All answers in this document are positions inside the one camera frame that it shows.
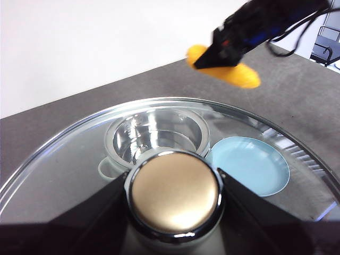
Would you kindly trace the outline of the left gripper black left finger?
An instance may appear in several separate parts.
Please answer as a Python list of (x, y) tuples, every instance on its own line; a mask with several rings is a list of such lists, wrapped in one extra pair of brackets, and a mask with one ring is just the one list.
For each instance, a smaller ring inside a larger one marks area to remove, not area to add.
[(46, 223), (1, 225), (1, 254), (112, 254), (127, 229), (124, 172)]

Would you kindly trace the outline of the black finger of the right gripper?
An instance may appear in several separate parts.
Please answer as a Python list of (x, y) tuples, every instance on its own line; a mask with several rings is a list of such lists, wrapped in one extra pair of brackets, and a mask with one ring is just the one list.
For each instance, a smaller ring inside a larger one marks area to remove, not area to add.
[(212, 44), (194, 62), (197, 69), (208, 69), (214, 67), (234, 67), (240, 62), (240, 52), (230, 45)]

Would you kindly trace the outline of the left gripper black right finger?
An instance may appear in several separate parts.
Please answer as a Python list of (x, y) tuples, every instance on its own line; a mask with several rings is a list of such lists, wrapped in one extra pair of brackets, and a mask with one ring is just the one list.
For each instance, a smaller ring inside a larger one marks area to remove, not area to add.
[(218, 172), (224, 183), (220, 228), (227, 254), (339, 254), (338, 221), (300, 220)]

